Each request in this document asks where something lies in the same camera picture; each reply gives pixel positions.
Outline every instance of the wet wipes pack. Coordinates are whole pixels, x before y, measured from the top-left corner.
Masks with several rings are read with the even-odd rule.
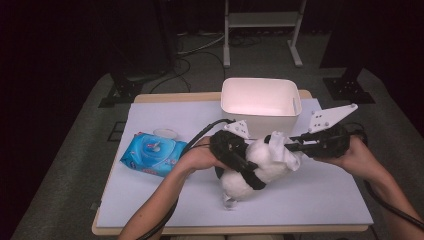
[[[186,145],[186,142],[138,133],[120,161],[131,169],[165,177],[178,162]]]

